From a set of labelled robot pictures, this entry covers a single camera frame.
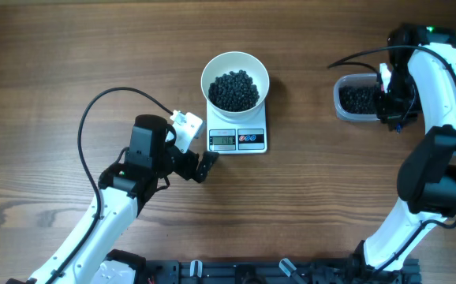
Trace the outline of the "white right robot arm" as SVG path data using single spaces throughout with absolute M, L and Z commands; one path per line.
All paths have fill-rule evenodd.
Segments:
M 400 167 L 395 206 L 363 243 L 372 278 L 401 270 L 433 228 L 456 227 L 456 33 L 402 24 L 388 36 L 386 49 L 393 67 L 387 91 L 414 92 L 426 133 Z

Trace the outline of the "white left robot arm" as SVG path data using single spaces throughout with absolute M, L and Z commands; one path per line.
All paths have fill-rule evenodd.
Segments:
M 172 173 L 203 182 L 219 157 L 190 151 L 204 131 L 194 114 L 174 111 L 169 120 L 152 114 L 136 117 L 129 146 L 100 175 L 95 196 L 54 255 L 28 278 L 29 283 L 89 283 L 119 236 L 144 205 L 167 189 Z

